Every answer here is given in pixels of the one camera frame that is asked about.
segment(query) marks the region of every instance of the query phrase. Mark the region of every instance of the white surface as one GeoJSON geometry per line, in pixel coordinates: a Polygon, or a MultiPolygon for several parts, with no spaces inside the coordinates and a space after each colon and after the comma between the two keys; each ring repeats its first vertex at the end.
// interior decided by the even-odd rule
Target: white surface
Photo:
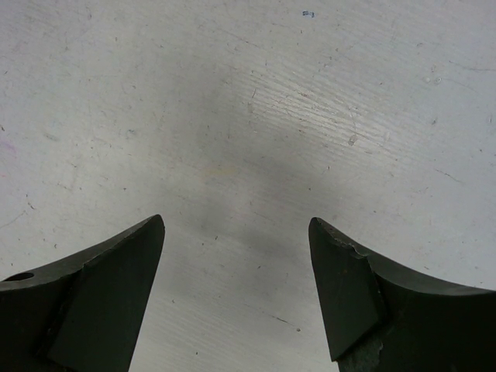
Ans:
{"type": "Polygon", "coordinates": [[[160,213],[135,372],[336,370],[314,215],[496,289],[495,13],[482,0],[2,0],[0,273],[160,213]]]}

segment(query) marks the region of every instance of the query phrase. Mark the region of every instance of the scratched white surface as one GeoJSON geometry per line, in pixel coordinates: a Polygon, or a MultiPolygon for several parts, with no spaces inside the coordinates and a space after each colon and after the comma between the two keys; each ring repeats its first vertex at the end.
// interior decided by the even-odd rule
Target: scratched white surface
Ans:
{"type": "Polygon", "coordinates": [[[337,370],[314,215],[496,289],[495,16],[484,0],[1,0],[0,274],[160,213],[135,372],[337,370]]]}

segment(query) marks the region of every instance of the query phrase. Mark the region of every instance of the blue mark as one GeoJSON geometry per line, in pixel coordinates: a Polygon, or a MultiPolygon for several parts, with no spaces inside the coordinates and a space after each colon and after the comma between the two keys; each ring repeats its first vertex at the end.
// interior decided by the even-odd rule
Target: blue mark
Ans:
{"type": "Polygon", "coordinates": [[[304,10],[303,12],[301,12],[301,14],[304,17],[315,18],[315,13],[314,12],[310,12],[308,10],[304,10]]]}

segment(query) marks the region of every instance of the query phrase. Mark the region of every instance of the dark green metal part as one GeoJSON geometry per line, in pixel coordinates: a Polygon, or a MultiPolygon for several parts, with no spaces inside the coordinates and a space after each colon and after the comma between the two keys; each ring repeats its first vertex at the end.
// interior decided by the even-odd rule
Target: dark green metal part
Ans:
{"type": "Polygon", "coordinates": [[[0,282],[0,371],[127,371],[163,243],[156,215],[0,282]]]}
{"type": "Polygon", "coordinates": [[[309,237],[329,351],[342,372],[496,370],[496,292],[420,274],[321,219],[309,237]]]}

